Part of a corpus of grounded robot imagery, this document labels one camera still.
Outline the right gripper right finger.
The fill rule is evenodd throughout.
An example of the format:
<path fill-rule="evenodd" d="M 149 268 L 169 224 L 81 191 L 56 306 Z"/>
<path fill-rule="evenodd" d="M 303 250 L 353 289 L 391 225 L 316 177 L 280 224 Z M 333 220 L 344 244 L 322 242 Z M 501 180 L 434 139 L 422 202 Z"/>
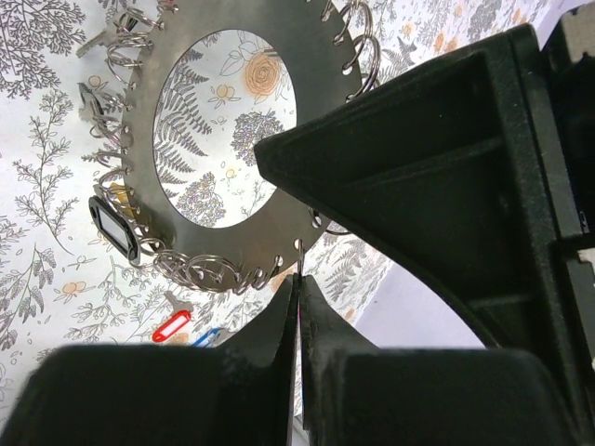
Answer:
<path fill-rule="evenodd" d="M 303 421 L 314 445 L 573 445 L 542 363 L 502 348 L 378 348 L 297 279 Z"/>

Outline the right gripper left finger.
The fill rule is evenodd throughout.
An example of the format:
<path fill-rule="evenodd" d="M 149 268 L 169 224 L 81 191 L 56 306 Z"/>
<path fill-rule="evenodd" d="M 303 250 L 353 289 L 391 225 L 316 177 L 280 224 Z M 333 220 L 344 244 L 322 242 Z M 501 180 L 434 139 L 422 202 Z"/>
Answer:
<path fill-rule="evenodd" d="M 298 279 L 215 348 L 58 348 L 24 386 L 5 445 L 287 445 Z"/>

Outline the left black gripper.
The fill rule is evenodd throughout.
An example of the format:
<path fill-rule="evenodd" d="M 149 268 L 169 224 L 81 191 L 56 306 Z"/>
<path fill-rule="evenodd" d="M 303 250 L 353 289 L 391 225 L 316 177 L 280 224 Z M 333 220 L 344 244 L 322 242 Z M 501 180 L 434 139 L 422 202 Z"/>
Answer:
<path fill-rule="evenodd" d="M 540 149 L 555 239 L 540 299 L 579 444 L 594 442 L 594 5 L 561 14 L 543 45 L 554 143 Z"/>

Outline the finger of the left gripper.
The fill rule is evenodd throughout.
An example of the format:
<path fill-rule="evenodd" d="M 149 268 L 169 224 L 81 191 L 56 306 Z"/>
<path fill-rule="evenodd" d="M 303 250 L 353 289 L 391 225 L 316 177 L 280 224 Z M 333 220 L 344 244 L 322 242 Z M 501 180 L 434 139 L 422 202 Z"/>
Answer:
<path fill-rule="evenodd" d="M 441 295 L 489 344 L 572 344 L 559 244 L 575 194 L 555 120 L 567 34 L 521 25 L 266 138 L 258 170 Z"/>

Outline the key with yellow tag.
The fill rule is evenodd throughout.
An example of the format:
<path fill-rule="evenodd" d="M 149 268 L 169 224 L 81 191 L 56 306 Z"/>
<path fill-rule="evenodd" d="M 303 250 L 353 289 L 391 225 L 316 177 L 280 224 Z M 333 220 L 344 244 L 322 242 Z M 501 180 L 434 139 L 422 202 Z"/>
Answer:
<path fill-rule="evenodd" d="M 129 204 L 126 187 L 124 185 L 112 183 L 108 188 L 108 192 L 112 199 L 113 206 L 119 212 L 125 216 L 134 216 L 134 209 Z"/>

